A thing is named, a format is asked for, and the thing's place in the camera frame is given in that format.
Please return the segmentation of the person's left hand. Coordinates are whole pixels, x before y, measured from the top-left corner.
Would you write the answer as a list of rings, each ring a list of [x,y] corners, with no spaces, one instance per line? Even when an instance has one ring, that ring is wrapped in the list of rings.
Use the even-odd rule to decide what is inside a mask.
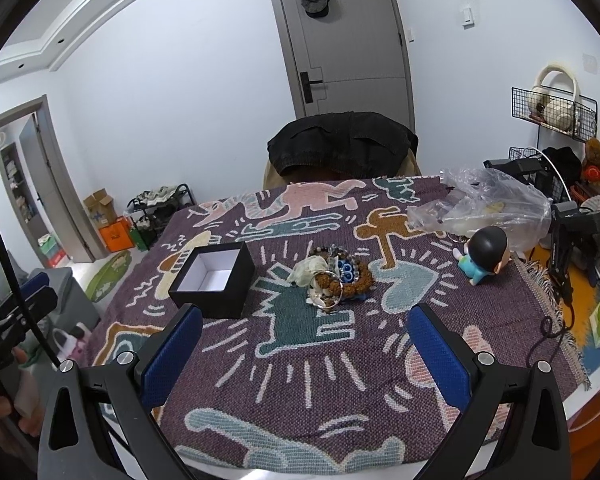
[[[18,422],[19,428],[30,437],[38,437],[41,432],[44,418],[44,410],[38,394],[38,384],[30,372],[22,371],[21,378],[24,380],[24,414]],[[12,404],[4,396],[0,396],[0,421],[12,414]],[[10,437],[0,425],[0,445],[7,448]]]

